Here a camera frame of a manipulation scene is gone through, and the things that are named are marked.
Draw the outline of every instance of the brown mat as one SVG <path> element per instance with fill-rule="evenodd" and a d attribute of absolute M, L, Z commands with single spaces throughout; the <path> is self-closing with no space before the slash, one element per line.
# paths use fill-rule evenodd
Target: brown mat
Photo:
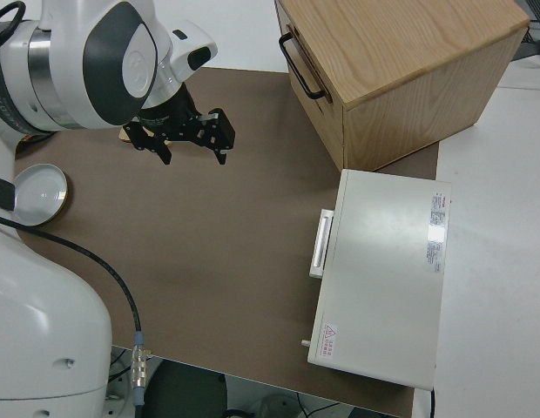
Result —
<path fill-rule="evenodd" d="M 203 69 L 188 83 L 200 111 L 222 107 L 237 132 L 225 166 L 172 144 L 172 164 L 118 130 L 59 133 L 17 169 L 60 167 L 70 200 L 42 229 L 111 263 L 132 290 L 147 346 L 161 357 L 363 408 L 410 416 L 413 389 L 307 363 L 320 282 L 308 277 L 321 208 L 340 174 L 286 74 Z M 385 172 L 434 177 L 436 147 Z M 85 278 L 107 305 L 113 343 L 132 344 L 123 294 L 99 267 L 32 237 L 39 253 Z"/>

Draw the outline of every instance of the black cable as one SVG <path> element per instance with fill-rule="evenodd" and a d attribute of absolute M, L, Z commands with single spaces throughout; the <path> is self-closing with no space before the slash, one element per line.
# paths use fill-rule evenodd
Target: black cable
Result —
<path fill-rule="evenodd" d="M 118 377 L 121 377 L 123 374 L 125 374 L 129 370 L 131 370 L 131 367 L 132 367 L 132 365 L 127 366 L 123 370 L 121 370 L 120 372 L 117 372 L 115 374 L 111 374 L 109 379 L 107 380 L 107 382 L 110 383 L 110 382 L 114 381 L 115 379 L 117 379 Z"/>
<path fill-rule="evenodd" d="M 253 418 L 254 414 L 241 411 L 240 409 L 228 409 L 227 411 L 224 411 L 221 418 L 232 418 L 234 416 L 238 416 L 239 418 Z"/>
<path fill-rule="evenodd" d="M 334 403 L 331 403 L 330 405 L 326 405 L 326 407 L 317 408 L 314 411 L 311 411 L 311 412 L 308 413 L 306 411 L 306 409 L 303 407 L 303 404 L 301 403 L 301 398 L 299 396 L 299 392 L 295 392 L 295 394 L 297 395 L 297 403 L 299 403 L 299 408 L 301 408 L 301 411 L 305 415 L 305 418 L 308 418 L 309 416 L 311 416 L 313 414 L 316 414 L 317 412 L 323 411 L 325 409 L 328 409 L 328 408 L 331 408 L 331 407 L 336 407 L 336 406 L 340 405 L 339 402 L 334 402 Z"/>
<path fill-rule="evenodd" d="M 12 34 L 15 33 L 18 25 L 23 21 L 24 13 L 26 11 L 26 4 L 23 2 L 12 2 L 7 4 L 0 10 L 0 18 L 14 9 L 17 9 L 17 14 L 10 21 L 9 25 L 0 33 L 0 46 L 7 42 L 10 37 L 12 37 Z"/>
<path fill-rule="evenodd" d="M 312 412 L 309 412 L 309 414 L 307 416 L 311 416 L 312 414 L 315 414 L 317 412 L 320 412 L 320 411 L 323 411 L 324 409 L 328 409 L 328 408 L 331 408 L 331 407 L 336 407 L 340 405 L 339 402 L 335 402 L 335 403 L 331 403 L 330 405 L 326 405 L 326 407 L 322 407 L 322 408 L 318 408 L 318 409 L 315 409 L 314 411 Z"/>
<path fill-rule="evenodd" d="M 117 361 L 118 361 L 121 357 L 123 357 L 123 354 L 125 354 L 125 351 L 127 351 L 127 350 L 123 349 L 123 350 L 121 351 L 121 354 L 118 355 L 118 356 L 115 358 L 115 360 L 112 361 L 112 362 L 110 363 L 110 367 L 113 366 L 115 363 L 117 363 Z"/>
<path fill-rule="evenodd" d="M 435 390 L 433 389 L 430 392 L 430 418 L 435 418 L 435 408 L 436 408 Z"/>
<path fill-rule="evenodd" d="M 142 418 L 143 405 L 137 405 L 134 407 L 134 418 Z"/>
<path fill-rule="evenodd" d="M 295 392 L 297 394 L 297 403 L 299 403 L 299 408 L 301 408 L 301 411 L 305 415 L 305 418 L 308 418 L 307 411 L 303 408 L 303 404 L 301 403 L 301 398 L 299 396 L 299 392 Z"/>
<path fill-rule="evenodd" d="M 89 259 L 96 261 L 101 267 L 103 267 L 113 277 L 113 279 L 115 279 L 115 281 L 117 281 L 119 287 L 121 287 L 121 290 L 123 290 L 123 293 L 125 294 L 125 297 L 127 298 L 127 301 L 129 302 L 129 306 L 131 307 L 132 318 L 134 319 L 135 329 L 137 332 L 141 331 L 140 317 L 138 316 L 137 305 L 134 302 L 134 299 L 132 298 L 132 294 L 131 294 L 131 291 L 129 290 L 129 287 L 127 287 L 123 279 L 121 279 L 121 276 L 119 276 L 119 274 L 113 269 L 113 267 L 111 267 L 105 261 L 100 259 L 95 253 L 67 239 L 60 238 L 50 233 L 45 233 L 44 231 L 40 231 L 32 226 L 19 224 L 18 222 L 15 222 L 13 220 L 8 220 L 8 219 L 0 217 L 0 224 L 11 227 L 11 228 L 15 228 L 19 231 L 24 231 L 25 233 L 36 235 L 37 237 L 40 237 L 40 238 L 48 239 L 49 241 L 56 242 L 58 244 L 61 244 L 62 246 L 67 246 L 70 249 L 75 250 L 76 252 L 85 255 Z"/>

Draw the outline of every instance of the wooden drawer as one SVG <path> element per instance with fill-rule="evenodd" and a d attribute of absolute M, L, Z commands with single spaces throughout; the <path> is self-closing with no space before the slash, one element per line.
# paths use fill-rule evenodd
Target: wooden drawer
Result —
<path fill-rule="evenodd" d="M 295 28 L 291 19 L 284 11 L 279 2 L 276 2 L 276 10 L 283 35 L 292 34 L 292 39 L 284 43 L 284 48 L 293 60 L 295 67 L 302 76 L 303 82 L 312 92 L 324 91 L 323 98 L 310 98 L 302 88 L 302 84 L 293 71 L 289 72 L 291 85 L 300 100 L 303 109 L 307 113 L 314 129 L 318 132 L 324 146 L 339 170 L 344 166 L 343 150 L 343 107 L 340 98 L 326 84 L 321 75 L 315 69 L 313 59 L 307 48 L 303 46 L 302 36 Z"/>
<path fill-rule="evenodd" d="M 529 22 L 513 0 L 276 0 L 276 10 L 315 130 L 339 169 L 367 171 L 473 125 Z"/>

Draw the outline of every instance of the cable connector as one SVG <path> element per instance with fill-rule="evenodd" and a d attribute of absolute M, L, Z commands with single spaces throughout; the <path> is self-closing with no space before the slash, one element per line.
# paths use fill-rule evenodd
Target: cable connector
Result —
<path fill-rule="evenodd" d="M 145 337 L 138 331 L 134 335 L 132 348 L 132 393 L 135 407 L 145 404 L 146 360 L 149 352 L 145 349 Z"/>

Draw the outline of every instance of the drawer handle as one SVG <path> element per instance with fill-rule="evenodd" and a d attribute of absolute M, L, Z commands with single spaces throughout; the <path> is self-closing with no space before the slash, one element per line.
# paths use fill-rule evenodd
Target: drawer handle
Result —
<path fill-rule="evenodd" d="M 289 64 L 295 76 L 299 80 L 299 84 L 301 84 L 301 87 L 303 88 L 303 91 L 305 92 L 305 94 L 307 94 L 307 96 L 313 100 L 316 100 L 317 98 L 323 98 L 324 96 L 326 96 L 326 92 L 324 90 L 311 91 L 311 89 L 307 85 L 307 82 L 305 81 L 305 78 L 303 78 L 303 76 L 301 75 L 297 67 L 295 66 L 293 59 L 287 53 L 286 47 L 284 46 L 284 44 L 293 38 L 294 36 L 292 35 L 291 32 L 288 32 L 280 37 L 281 52 L 284 54 L 284 57 L 286 57 L 287 63 Z"/>

